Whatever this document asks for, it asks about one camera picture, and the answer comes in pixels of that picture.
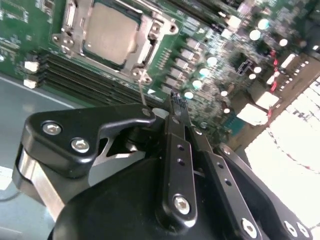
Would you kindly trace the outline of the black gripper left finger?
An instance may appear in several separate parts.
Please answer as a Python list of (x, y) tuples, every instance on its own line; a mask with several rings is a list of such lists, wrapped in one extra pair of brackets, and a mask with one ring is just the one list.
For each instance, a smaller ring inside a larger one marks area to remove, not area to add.
[(163, 108), (141, 103), (39, 112), (23, 126), (13, 174), (17, 188), (43, 204), (54, 223), (77, 195), (142, 160), (160, 159), (155, 216), (168, 231), (198, 218), (192, 147), (179, 96)]

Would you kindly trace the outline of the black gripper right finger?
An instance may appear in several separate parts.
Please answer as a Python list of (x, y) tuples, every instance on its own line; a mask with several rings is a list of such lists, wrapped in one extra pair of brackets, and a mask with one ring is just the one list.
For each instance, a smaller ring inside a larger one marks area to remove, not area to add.
[(214, 189), (228, 240), (311, 240), (297, 215), (226, 144), (212, 148), (192, 124), (188, 101), (178, 97), (178, 117), (187, 127), (196, 162)]

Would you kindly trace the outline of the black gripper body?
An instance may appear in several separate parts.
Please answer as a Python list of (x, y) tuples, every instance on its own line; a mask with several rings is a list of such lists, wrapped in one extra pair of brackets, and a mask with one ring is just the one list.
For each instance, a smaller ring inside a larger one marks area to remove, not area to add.
[(195, 175), (198, 217), (172, 233), (155, 214), (162, 175), (160, 159), (138, 161), (74, 197), (60, 213), (54, 240), (227, 240), (230, 227), (209, 183)]

